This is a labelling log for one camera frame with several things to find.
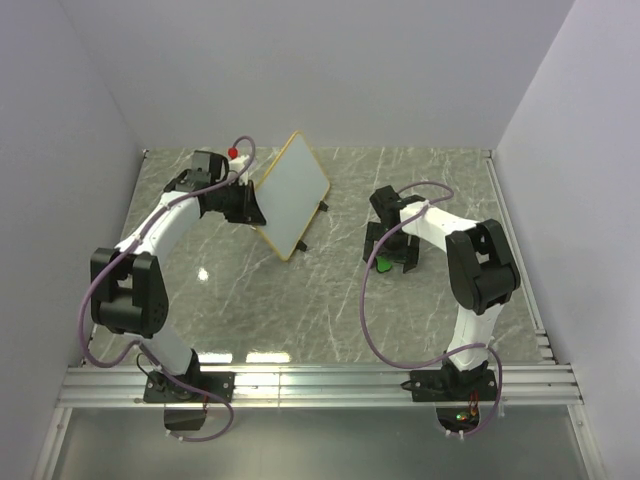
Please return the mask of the green whiteboard eraser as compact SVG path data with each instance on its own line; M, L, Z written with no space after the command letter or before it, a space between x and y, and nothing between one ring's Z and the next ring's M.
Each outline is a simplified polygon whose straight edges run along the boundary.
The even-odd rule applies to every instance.
M389 272L393 268L393 263L388 259L377 256L375 259L375 269L377 273L384 274Z

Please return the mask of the yellow framed whiteboard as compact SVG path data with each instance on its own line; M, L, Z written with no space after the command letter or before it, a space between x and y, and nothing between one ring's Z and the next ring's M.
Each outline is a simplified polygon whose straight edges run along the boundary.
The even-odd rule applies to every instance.
M292 134L256 186L268 245L288 261L330 190L329 178L306 137Z

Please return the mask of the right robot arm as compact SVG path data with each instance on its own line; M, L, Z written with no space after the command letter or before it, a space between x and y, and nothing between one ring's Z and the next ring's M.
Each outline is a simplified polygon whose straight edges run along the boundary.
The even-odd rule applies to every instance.
M436 200L403 196L392 186L369 198L377 220L367 225L363 259L378 273L398 264L413 270L421 242L443 251L451 292L458 304L454 333L439 370L410 367L404 389L415 400L494 400L499 384L488 367L488 345L504 305L521 276L499 221L475 221L438 208Z

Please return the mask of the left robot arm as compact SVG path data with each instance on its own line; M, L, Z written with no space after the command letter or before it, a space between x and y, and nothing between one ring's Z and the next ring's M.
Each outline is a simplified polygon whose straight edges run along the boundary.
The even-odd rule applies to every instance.
M229 401L230 374L202 372L197 353L167 324L169 298L162 266L178 241L205 214L230 223L263 226L255 186L248 177L254 154L231 147L222 155L196 150L189 168L164 188L142 223L113 248L91 257L93 322L131 337L150 364L146 399L153 402Z

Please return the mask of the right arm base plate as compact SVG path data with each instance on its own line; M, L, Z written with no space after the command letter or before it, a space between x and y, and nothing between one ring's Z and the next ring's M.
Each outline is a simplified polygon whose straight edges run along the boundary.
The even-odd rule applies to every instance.
M442 367L413 370L400 387L411 394L413 402L494 401L499 382L492 370L459 372Z

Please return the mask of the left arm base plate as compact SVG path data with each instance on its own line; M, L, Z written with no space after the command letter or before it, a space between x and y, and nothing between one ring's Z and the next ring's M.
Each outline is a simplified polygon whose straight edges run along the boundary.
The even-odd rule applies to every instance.
M148 374L143 402L149 404L219 403L219 400L211 400L201 393L194 392L194 388L231 402L234 387L235 374L232 372L200 373L190 389L177 385L160 372L152 372Z

